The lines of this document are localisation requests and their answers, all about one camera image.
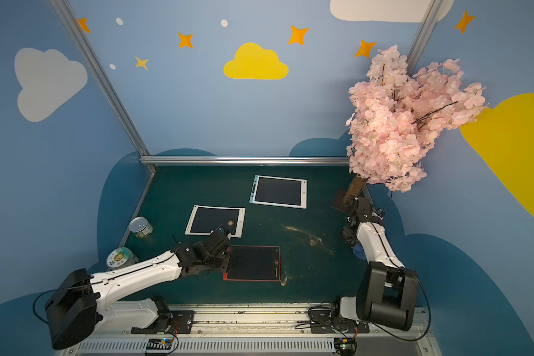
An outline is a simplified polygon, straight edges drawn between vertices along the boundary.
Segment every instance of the pink blossom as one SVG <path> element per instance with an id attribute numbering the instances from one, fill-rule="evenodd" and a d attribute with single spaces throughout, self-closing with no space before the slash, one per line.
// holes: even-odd
<path id="1" fill-rule="evenodd" d="M 397 46 L 372 58 L 370 81 L 349 90 L 356 109 L 346 121 L 352 134 L 350 171 L 370 184 L 385 183 L 399 191 L 410 190 L 426 176 L 420 159 L 444 129 L 474 121 L 485 108 L 479 83 L 460 89 L 458 59 L 432 63 L 413 78 L 406 73 L 406 60 Z M 445 69 L 452 75 L 442 73 Z"/>

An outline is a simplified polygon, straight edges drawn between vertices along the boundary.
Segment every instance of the green mat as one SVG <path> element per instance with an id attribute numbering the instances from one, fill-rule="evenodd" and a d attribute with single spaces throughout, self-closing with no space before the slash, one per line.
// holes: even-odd
<path id="1" fill-rule="evenodd" d="M 307 208 L 249 203 L 256 174 L 307 180 Z M 340 237 L 346 214 L 330 203 L 348 187 L 347 167 L 160 167 L 139 215 L 154 232 L 146 239 L 130 234 L 125 244 L 141 260 L 202 240 L 184 231 L 196 204 L 244 207 L 242 238 L 233 245 L 280 246 L 281 282 L 223 281 L 218 271 L 164 282 L 126 297 L 161 295 L 169 304 L 332 302 L 356 295 L 366 261 L 354 256 Z"/>

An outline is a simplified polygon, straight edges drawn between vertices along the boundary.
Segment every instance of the yellow star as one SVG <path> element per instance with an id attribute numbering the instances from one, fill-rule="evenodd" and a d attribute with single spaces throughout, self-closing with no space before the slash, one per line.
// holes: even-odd
<path id="1" fill-rule="evenodd" d="M 372 42 L 372 43 L 366 43 L 364 42 L 364 40 L 361 40 L 360 41 L 360 49 L 358 50 L 358 52 L 356 52 L 356 54 L 354 55 L 355 57 L 358 57 L 358 56 L 364 56 L 364 57 L 370 57 L 370 51 L 372 50 L 372 47 L 376 44 L 376 42 Z"/>
<path id="2" fill-rule="evenodd" d="M 293 28 L 293 35 L 291 36 L 291 39 L 289 40 L 289 44 L 291 43 L 298 43 L 301 45 L 305 44 L 305 33 L 309 30 L 308 28 L 303 28 L 302 30 L 291 26 Z"/>
<path id="3" fill-rule="evenodd" d="M 192 35 L 186 35 L 184 36 L 180 32 L 178 32 L 178 36 L 180 36 L 180 48 L 182 47 L 192 47 Z"/>
<path id="4" fill-rule="evenodd" d="M 147 67 L 146 67 L 146 62 L 148 62 L 149 60 L 148 59 L 145 59 L 144 61 L 141 61 L 140 59 L 138 59 L 137 56 L 135 56 L 136 60 L 138 61 L 136 66 L 137 67 L 144 67 L 146 70 L 149 70 Z"/>
<path id="5" fill-rule="evenodd" d="M 87 27 L 87 19 L 86 18 L 85 19 L 78 19 L 77 21 L 79 21 L 79 25 L 81 26 L 83 31 L 91 33 L 91 31 L 89 31 L 89 28 Z"/>
<path id="6" fill-rule="evenodd" d="M 465 30 L 467 29 L 467 25 L 474 18 L 475 18 L 475 16 L 469 16 L 467 11 L 465 11 L 465 13 L 463 14 L 463 18 L 459 21 L 459 23 L 455 26 L 455 28 L 461 30 L 461 33 L 464 34 Z"/>

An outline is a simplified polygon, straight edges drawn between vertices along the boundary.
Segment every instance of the yellow cloud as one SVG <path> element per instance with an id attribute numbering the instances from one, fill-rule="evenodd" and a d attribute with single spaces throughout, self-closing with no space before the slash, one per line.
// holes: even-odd
<path id="1" fill-rule="evenodd" d="M 224 74 L 233 79 L 282 79 L 287 73 L 289 68 L 275 51 L 251 42 L 239 47 L 234 60 L 224 66 Z"/>
<path id="2" fill-rule="evenodd" d="M 534 217 L 534 93 L 513 96 L 478 121 L 461 126 L 463 136 L 514 198 Z"/>

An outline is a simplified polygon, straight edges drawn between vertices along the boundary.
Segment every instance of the tin can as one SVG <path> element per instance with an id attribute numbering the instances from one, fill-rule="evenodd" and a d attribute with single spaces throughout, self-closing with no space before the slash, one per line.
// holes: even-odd
<path id="1" fill-rule="evenodd" d="M 119 247 L 107 257 L 107 267 L 110 270 L 132 266 L 138 262 L 138 257 L 127 247 Z"/>
<path id="2" fill-rule="evenodd" d="M 128 224 L 130 232 L 135 234 L 138 238 L 143 239 L 152 233 L 152 225 L 145 217 L 135 217 L 133 221 Z"/>

